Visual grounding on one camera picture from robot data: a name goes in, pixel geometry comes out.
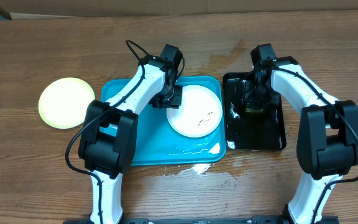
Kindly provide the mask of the green and yellow sponge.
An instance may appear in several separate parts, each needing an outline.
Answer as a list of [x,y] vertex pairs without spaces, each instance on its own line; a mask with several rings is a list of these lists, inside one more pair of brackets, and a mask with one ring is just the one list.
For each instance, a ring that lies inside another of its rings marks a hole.
[[245,112],[246,113],[263,113],[264,109],[263,108],[258,108],[255,105],[247,104],[247,106],[245,108]]

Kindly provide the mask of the white plate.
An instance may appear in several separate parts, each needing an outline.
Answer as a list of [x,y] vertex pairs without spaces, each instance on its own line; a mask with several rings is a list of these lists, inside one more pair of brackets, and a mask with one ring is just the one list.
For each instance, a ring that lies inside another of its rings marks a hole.
[[200,138],[212,133],[223,116],[217,94],[201,85],[184,86],[182,90],[179,108],[167,109],[170,126],[189,138]]

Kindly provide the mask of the yellow plate with sauce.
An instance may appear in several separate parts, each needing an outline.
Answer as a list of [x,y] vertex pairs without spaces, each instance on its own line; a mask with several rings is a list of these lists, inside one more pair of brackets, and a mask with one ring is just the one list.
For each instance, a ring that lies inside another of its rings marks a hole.
[[74,128],[84,122],[87,107],[94,99],[94,91],[85,81],[61,78],[42,92],[38,102],[39,115],[53,128]]

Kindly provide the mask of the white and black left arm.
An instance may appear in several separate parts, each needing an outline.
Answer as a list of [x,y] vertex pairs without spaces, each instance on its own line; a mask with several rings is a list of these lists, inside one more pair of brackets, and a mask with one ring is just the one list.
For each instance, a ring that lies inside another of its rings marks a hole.
[[105,102],[92,101],[83,128],[78,156],[93,185],[93,211],[87,223],[121,223],[123,174],[135,154],[139,115],[149,104],[156,108],[178,108],[180,86],[176,85],[179,61],[143,58],[132,79]]

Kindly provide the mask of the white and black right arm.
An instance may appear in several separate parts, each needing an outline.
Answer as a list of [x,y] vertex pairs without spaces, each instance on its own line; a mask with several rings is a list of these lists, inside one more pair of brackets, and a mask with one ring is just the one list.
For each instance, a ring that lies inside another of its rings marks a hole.
[[282,98],[300,115],[296,156],[303,174],[281,223],[325,223],[322,211],[336,184],[358,181],[358,107],[320,89],[297,63],[267,62],[239,75],[239,109],[278,114]]

